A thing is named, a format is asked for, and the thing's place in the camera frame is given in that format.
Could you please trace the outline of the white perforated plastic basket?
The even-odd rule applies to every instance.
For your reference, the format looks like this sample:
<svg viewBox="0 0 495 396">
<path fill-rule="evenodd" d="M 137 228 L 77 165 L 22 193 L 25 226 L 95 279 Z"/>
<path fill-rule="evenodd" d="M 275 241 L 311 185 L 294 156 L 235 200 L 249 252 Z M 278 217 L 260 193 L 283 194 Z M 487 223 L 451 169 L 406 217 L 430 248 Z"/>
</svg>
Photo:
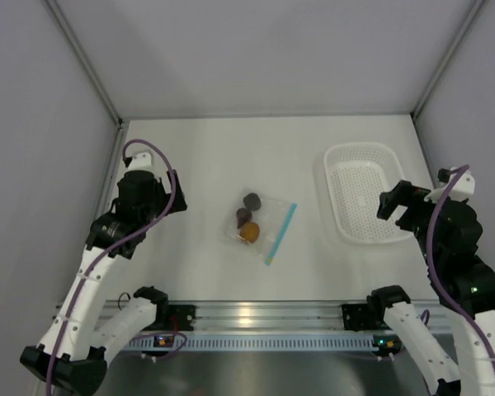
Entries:
<svg viewBox="0 0 495 396">
<path fill-rule="evenodd" d="M 327 243 L 351 248 L 401 247 L 411 238 L 394 224 L 376 217 L 380 194 L 405 178 L 395 152 L 377 142 L 335 144 L 313 157 L 313 181 Z"/>
</svg>

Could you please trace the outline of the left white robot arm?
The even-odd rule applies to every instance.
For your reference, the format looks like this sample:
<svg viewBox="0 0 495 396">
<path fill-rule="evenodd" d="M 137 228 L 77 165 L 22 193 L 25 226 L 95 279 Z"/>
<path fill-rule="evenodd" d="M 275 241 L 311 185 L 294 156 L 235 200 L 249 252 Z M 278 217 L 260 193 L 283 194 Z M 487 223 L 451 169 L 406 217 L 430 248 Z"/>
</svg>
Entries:
<svg viewBox="0 0 495 396">
<path fill-rule="evenodd" d="M 138 288 L 127 305 L 101 328 L 97 320 L 109 289 L 130 263 L 152 224 L 185 211 L 187 204 L 176 172 L 169 172 L 171 192 L 150 171 L 128 171 L 118 181 L 118 196 L 90 228 L 82 262 L 72 287 L 48 332 L 27 346 L 20 362 L 50 387 L 93 395 L 109 364 L 145 328 L 173 330 L 166 293 Z"/>
</svg>

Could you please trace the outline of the aluminium mounting rail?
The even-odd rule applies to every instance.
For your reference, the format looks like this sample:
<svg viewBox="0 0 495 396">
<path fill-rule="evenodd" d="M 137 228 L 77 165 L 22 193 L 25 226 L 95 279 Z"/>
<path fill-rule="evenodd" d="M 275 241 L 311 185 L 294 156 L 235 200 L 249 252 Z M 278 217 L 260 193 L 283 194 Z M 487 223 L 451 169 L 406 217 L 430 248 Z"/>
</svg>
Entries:
<svg viewBox="0 0 495 396">
<path fill-rule="evenodd" d="M 174 305 L 193 305 L 194 332 L 342 332 L 344 304 L 364 304 L 364 300 L 320 301 L 172 301 Z M 451 334 L 445 309 L 434 300 L 413 300 L 420 314 L 428 309 L 428 328 L 435 335 Z M 94 328 L 104 325 L 119 312 L 115 299 L 107 300 Z"/>
</svg>

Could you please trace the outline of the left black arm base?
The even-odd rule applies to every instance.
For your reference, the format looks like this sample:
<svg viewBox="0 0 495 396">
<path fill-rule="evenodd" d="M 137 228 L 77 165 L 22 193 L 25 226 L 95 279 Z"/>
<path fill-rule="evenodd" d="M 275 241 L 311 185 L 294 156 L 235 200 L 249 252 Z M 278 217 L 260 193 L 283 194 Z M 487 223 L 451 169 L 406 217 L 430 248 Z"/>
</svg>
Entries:
<svg viewBox="0 0 495 396">
<path fill-rule="evenodd" d="M 157 308 L 156 318 L 149 326 L 154 331 L 190 332 L 193 331 L 193 319 L 196 306 L 193 304 L 164 304 Z"/>
</svg>

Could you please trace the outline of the orange fake food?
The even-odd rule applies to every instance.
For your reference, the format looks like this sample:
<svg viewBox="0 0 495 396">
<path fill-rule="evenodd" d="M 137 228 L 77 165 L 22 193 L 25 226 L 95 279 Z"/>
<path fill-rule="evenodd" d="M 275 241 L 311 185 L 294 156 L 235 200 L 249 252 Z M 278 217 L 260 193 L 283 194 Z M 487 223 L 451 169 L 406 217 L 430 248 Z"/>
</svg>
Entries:
<svg viewBox="0 0 495 396">
<path fill-rule="evenodd" d="M 245 242 L 253 244 L 260 235 L 260 227 L 255 222 L 245 223 L 245 225 L 239 231 L 239 237 Z"/>
</svg>

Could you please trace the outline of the clear zip top bag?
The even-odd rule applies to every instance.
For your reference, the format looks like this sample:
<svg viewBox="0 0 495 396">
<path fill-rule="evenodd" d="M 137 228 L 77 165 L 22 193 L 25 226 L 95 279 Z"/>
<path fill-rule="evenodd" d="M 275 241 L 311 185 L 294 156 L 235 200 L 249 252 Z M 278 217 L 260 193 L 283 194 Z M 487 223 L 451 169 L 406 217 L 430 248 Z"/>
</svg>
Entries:
<svg viewBox="0 0 495 396">
<path fill-rule="evenodd" d="M 297 207 L 294 202 L 269 196 L 260 190 L 243 188 L 226 211 L 220 237 L 228 245 L 257 255 L 270 266 Z"/>
</svg>

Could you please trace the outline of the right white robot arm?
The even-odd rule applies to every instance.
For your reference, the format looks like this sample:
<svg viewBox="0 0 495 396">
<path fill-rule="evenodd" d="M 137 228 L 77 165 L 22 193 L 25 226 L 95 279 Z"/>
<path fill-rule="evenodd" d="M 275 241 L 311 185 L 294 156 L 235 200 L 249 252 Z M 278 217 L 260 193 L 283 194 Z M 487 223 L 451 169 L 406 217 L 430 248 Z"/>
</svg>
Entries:
<svg viewBox="0 0 495 396">
<path fill-rule="evenodd" d="M 495 272 L 478 256 L 483 227 L 467 200 L 428 200 L 429 190 L 400 181 L 379 196 L 379 219 L 405 207 L 396 225 L 412 233 L 454 338 L 452 359 L 399 285 L 367 297 L 370 321 L 392 329 L 431 395 L 495 395 Z"/>
</svg>

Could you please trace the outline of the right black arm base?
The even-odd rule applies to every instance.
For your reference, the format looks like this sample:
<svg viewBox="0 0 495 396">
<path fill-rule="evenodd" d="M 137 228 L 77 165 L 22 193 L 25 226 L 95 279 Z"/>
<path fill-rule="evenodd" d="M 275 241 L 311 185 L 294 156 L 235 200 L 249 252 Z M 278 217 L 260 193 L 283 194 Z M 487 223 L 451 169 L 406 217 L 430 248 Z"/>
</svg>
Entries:
<svg viewBox="0 0 495 396">
<path fill-rule="evenodd" d="M 347 331 L 359 332 L 377 328 L 375 313 L 367 304 L 343 304 L 342 320 Z"/>
</svg>

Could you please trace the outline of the dark red fake fig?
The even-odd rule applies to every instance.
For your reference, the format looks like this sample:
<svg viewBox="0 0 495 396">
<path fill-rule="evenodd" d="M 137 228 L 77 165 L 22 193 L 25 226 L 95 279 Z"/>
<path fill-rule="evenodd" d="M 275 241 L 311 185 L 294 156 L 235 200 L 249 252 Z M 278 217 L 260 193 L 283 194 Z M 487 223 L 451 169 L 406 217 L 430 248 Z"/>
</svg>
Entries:
<svg viewBox="0 0 495 396">
<path fill-rule="evenodd" d="M 242 228 L 245 223 L 249 223 L 252 221 L 252 212 L 246 208 L 240 208 L 235 213 L 237 229 Z"/>
</svg>

